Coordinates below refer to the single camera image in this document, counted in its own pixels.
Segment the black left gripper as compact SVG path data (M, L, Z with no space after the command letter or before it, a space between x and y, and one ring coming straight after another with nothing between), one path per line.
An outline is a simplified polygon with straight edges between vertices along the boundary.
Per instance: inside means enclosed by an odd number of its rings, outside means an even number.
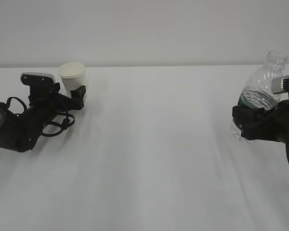
M59 125L72 125L69 110L81 110L84 107L86 86L82 85L71 90L71 98L60 93L52 93L49 98L43 101L29 103L33 114L37 115L42 125L50 125L57 116L63 116L64 120Z

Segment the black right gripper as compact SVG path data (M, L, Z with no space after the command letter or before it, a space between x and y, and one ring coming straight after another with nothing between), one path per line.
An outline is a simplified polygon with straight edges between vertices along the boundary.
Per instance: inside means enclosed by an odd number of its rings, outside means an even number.
M234 137L238 140L285 142L289 131L289 100L282 101L272 112L266 113L264 108L234 106Z

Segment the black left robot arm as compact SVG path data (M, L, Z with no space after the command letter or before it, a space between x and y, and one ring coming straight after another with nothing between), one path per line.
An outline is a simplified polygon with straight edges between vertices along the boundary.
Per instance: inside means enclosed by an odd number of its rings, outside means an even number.
M71 91L70 97L59 89L59 84L30 87L29 106L20 114L9 110L12 97L0 102L0 148L23 153L32 150L39 137L54 137L71 127L75 117L70 111L84 107L86 87Z

